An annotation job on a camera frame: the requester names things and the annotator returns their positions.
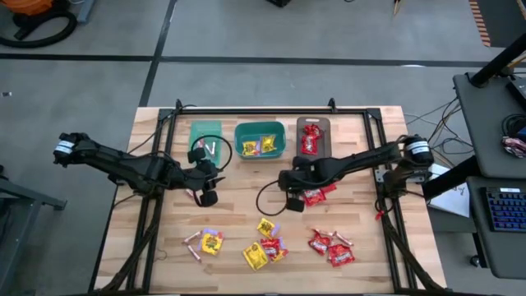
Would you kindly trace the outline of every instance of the teal bowl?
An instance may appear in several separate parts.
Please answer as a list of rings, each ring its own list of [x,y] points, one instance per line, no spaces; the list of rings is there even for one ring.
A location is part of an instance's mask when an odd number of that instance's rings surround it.
[[[258,156],[243,155],[243,142],[260,141],[262,136],[276,135],[274,145],[276,150],[269,153],[261,153]],[[285,127],[279,122],[241,123],[236,126],[234,132],[234,145],[239,157],[244,160],[274,159],[280,157],[285,151],[287,140],[285,138]]]

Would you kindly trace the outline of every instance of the keyboard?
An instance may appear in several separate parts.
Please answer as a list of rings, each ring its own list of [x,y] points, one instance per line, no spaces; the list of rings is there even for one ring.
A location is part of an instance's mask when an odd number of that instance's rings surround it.
[[[491,231],[526,233],[526,191],[486,187],[482,193],[490,212]]]

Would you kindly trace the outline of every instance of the wooden tabletop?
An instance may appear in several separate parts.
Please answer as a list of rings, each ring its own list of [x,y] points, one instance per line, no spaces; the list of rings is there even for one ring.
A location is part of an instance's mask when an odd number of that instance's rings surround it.
[[[388,141],[407,134],[401,107],[378,108],[381,108]],[[130,148],[143,142],[154,131],[158,111],[158,108],[137,110]],[[345,157],[367,150],[361,116],[342,114],[326,117],[331,121],[334,157]],[[256,230],[263,217],[256,209],[256,194],[261,187],[276,180],[281,169],[291,168],[291,159],[296,154],[297,118],[297,115],[178,117],[171,152],[183,168],[190,167],[186,161],[188,138],[191,123],[196,120],[221,120],[223,136],[231,142],[234,129],[239,123],[277,120],[285,126],[287,148],[282,157],[276,160],[241,160],[234,152],[232,162],[221,174],[226,179],[217,188],[219,202],[211,208],[197,207],[184,191],[166,191],[151,293],[349,294],[393,291],[381,222],[375,220],[373,202],[376,191],[370,169],[345,177],[338,183],[338,189],[328,195],[324,204],[306,208],[303,213],[286,210],[283,214],[270,218],[281,224],[279,235],[284,238],[290,251],[285,259],[264,266],[259,271],[253,271],[245,261],[242,251],[263,238]],[[151,141],[134,154],[150,151]],[[224,162],[228,156],[225,145],[222,145],[222,151]],[[420,191],[420,187],[416,185],[409,185],[408,188]],[[129,188],[119,188],[116,201],[130,194]],[[445,286],[425,201],[421,197],[407,195],[400,202],[412,252],[431,277]],[[277,211],[283,205],[284,193],[277,186],[269,187],[261,196],[261,207],[268,212]],[[106,285],[129,256],[140,207],[141,198],[134,197],[113,210],[96,289]],[[199,264],[182,245],[182,241],[203,228],[222,231],[224,243],[217,257],[201,253],[203,262]],[[313,235],[311,228],[336,230],[349,238],[354,243],[353,254],[356,261],[333,268],[325,257],[318,255],[307,245]],[[397,255],[400,275],[405,283],[402,257],[399,252]],[[142,279],[142,267],[144,258],[140,262],[138,283]]]

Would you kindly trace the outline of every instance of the vacuum hose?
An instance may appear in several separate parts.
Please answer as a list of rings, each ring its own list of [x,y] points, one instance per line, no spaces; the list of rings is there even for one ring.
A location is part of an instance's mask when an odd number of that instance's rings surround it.
[[[67,25],[62,31],[53,36],[49,36],[40,40],[22,41],[33,30],[38,28],[43,23],[58,17],[66,17],[68,19]],[[15,38],[17,40],[10,40],[0,37],[0,44],[18,49],[37,49],[51,44],[56,44],[57,42],[60,42],[71,35],[77,25],[75,15],[70,13],[68,10],[62,9],[50,9],[47,12],[43,12],[34,16],[15,14],[13,20],[15,24],[21,28],[15,34]]]

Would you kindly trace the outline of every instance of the concrete floor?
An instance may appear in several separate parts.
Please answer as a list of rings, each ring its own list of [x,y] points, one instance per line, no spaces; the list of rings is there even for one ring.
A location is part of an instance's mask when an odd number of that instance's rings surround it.
[[[0,47],[0,53],[151,56],[169,1],[99,0],[91,23],[62,43],[29,51]],[[293,0],[282,10],[263,0],[179,0],[163,55],[469,62],[500,51],[482,45],[467,0],[406,0],[396,18],[391,13],[391,0]],[[0,9],[3,34],[14,30],[6,16]],[[36,34],[60,25],[54,21]],[[0,91],[13,93],[0,99],[0,164],[13,182],[69,200],[64,212],[40,215],[17,289],[38,295],[88,289],[115,186],[94,169],[53,165],[53,148],[60,132],[87,132],[125,149],[149,68],[149,62],[0,60]],[[175,99],[201,106],[319,105],[334,97],[339,105],[396,104],[422,114],[454,98],[454,74],[475,70],[162,62],[148,105],[172,106]],[[438,122],[440,114],[426,119]],[[468,139],[461,113],[450,127]],[[433,129],[409,126],[424,136]],[[526,281],[499,280],[468,265],[475,253],[469,234],[437,234],[436,241],[450,288],[524,294]]]

